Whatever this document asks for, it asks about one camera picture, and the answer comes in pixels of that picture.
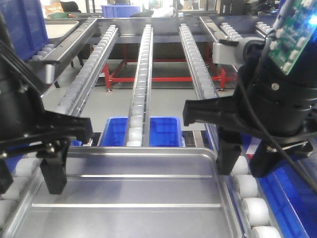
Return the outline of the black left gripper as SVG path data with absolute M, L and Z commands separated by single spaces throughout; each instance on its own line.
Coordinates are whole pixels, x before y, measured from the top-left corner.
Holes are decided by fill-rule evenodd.
M 15 53 L 4 17 L 0 18 L 0 156 L 35 152 L 50 194 L 62 194 L 70 141 L 89 142 L 89 118 L 47 111 L 45 84 Z

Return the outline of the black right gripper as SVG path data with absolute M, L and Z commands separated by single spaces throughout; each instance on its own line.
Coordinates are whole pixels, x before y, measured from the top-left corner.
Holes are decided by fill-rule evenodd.
M 217 126 L 219 175 L 230 175 L 241 155 L 241 134 L 262 140 L 249 168 L 253 177 L 263 178 L 287 165 L 278 152 L 266 150 L 268 144 L 296 145 L 317 133 L 313 118 L 317 102 L 317 36 L 312 35 L 288 75 L 268 56 L 274 39 L 242 39 L 235 45 L 245 63 L 237 73 L 238 85 L 232 96 L 185 103 L 185 125 L 202 121 Z

